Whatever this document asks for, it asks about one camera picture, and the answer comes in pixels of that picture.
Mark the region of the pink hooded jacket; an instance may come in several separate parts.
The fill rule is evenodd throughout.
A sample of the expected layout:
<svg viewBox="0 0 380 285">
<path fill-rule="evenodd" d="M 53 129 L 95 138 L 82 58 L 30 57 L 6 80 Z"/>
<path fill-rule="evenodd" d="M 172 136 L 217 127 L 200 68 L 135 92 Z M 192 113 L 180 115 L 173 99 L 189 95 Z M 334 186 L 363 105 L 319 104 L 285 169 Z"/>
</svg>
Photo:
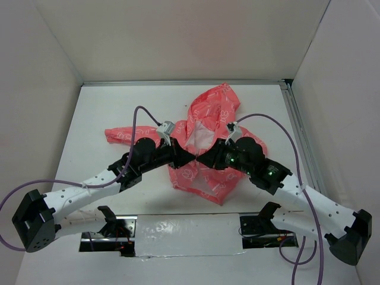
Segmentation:
<svg viewBox="0 0 380 285">
<path fill-rule="evenodd" d="M 231 86 L 226 83 L 200 94 L 190 105 L 187 118 L 177 121 L 172 137 L 182 148 L 194 155 L 204 154 L 217 139 L 229 135 L 227 124 L 235 121 L 240 101 Z M 130 145 L 132 141 L 148 137 L 159 143 L 154 126 L 131 126 L 105 129 L 107 142 Z M 244 175 L 237 170 L 209 169 L 192 161 L 180 169 L 168 169 L 169 179 L 175 189 L 189 192 L 203 199 L 222 205 Z"/>
</svg>

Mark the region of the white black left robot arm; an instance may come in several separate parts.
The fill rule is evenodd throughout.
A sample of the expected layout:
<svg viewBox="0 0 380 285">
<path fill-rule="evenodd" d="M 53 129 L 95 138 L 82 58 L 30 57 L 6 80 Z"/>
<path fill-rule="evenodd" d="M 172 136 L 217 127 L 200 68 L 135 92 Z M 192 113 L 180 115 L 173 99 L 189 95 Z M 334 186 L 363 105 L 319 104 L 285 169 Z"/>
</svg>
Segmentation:
<svg viewBox="0 0 380 285">
<path fill-rule="evenodd" d="M 175 138 L 159 145 L 141 138 L 107 169 L 78 185 L 47 194 L 36 189 L 26 193 L 12 217 L 23 250 L 37 252 L 57 238 L 87 231 L 112 236 L 120 224 L 113 211 L 108 206 L 92 211 L 83 207 L 132 188 L 146 172 L 165 165 L 179 169 L 194 160 Z"/>
</svg>

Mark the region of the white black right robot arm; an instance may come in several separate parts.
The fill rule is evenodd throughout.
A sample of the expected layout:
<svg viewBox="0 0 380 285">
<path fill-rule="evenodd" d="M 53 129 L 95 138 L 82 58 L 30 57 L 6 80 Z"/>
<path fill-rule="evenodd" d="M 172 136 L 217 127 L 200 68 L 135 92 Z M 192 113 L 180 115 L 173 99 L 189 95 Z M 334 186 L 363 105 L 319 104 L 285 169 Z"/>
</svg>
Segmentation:
<svg viewBox="0 0 380 285">
<path fill-rule="evenodd" d="M 242 172 L 275 198 L 261 211 L 259 226 L 264 232 L 278 228 L 321 239 L 340 261 L 359 263 L 372 236 L 372 215 L 364 209 L 344 207 L 310 186 L 301 186 L 296 175 L 267 158 L 253 138 L 242 137 L 235 142 L 218 139 L 197 161 L 215 170 Z"/>
</svg>

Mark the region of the silver base rail with tape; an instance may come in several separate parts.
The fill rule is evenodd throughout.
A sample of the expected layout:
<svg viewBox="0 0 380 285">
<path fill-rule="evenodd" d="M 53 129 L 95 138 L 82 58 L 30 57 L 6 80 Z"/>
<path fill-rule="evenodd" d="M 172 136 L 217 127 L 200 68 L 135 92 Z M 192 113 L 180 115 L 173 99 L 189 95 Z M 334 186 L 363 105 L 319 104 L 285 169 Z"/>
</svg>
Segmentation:
<svg viewBox="0 0 380 285">
<path fill-rule="evenodd" d="M 296 247 L 297 238 L 256 213 L 118 216 L 110 233 L 83 233 L 80 252 L 122 257 L 217 257 L 248 249 Z"/>
</svg>

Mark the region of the aluminium frame rail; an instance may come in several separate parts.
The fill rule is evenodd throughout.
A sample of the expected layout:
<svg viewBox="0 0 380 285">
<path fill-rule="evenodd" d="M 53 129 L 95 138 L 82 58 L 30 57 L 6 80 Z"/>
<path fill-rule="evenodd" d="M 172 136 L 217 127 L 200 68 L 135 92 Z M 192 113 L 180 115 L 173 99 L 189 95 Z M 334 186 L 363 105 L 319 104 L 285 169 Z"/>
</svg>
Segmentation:
<svg viewBox="0 0 380 285">
<path fill-rule="evenodd" d="M 121 154 L 123 147 L 109 146 L 104 130 L 130 125 L 137 106 L 146 107 L 160 122 L 178 121 L 185 118 L 188 107 L 198 95 L 220 84 L 221 80 L 84 83 L 70 132 L 71 136 L 77 137 L 78 149 L 89 149 L 90 152 L 83 153 L 78 164 L 94 161 L 94 166 L 88 170 L 92 173 Z M 245 119 L 242 126 L 265 141 L 270 158 L 295 168 L 292 147 L 284 132 L 270 121 L 274 118 L 289 131 L 296 143 L 303 181 L 320 190 L 320 175 L 309 151 L 310 145 L 290 84 L 283 80 L 231 80 L 228 85 L 241 102 L 238 118 L 254 113 L 264 115 Z"/>
</svg>

